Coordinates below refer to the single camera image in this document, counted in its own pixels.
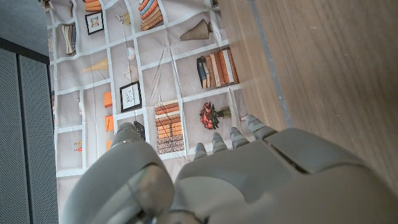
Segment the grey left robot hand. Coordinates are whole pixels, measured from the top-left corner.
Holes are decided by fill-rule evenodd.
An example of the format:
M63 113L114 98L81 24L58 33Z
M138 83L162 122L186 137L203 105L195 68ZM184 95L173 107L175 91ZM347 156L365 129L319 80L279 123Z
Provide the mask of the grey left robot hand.
M246 118L255 140L214 134L172 179L133 124L79 179L61 223L396 223L397 196L346 149Z

